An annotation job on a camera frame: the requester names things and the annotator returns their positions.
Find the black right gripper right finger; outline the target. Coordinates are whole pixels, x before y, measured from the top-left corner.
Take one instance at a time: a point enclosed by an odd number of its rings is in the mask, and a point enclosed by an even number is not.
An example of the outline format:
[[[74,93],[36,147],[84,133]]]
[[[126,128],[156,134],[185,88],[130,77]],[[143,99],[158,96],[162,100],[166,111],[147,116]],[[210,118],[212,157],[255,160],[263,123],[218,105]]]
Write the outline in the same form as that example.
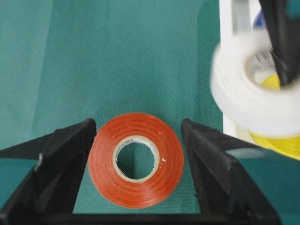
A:
[[[299,161],[189,119],[181,136],[201,213],[229,224],[299,224]]]

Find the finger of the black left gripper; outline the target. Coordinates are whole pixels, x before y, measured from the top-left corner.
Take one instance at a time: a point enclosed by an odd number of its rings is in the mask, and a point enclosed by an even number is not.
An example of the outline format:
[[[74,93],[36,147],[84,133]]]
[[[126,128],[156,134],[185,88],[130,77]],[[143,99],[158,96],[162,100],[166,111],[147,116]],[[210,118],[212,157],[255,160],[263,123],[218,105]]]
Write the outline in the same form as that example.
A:
[[[300,77],[300,2],[259,1],[269,33],[272,56],[282,86]]]

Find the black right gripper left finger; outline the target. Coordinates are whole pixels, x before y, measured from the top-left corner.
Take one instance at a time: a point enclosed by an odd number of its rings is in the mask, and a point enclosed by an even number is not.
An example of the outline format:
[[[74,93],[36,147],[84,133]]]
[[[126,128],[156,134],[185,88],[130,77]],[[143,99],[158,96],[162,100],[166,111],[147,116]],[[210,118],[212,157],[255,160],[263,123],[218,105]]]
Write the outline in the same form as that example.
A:
[[[1,224],[36,225],[47,214],[71,214],[95,134],[88,118],[1,150]]]

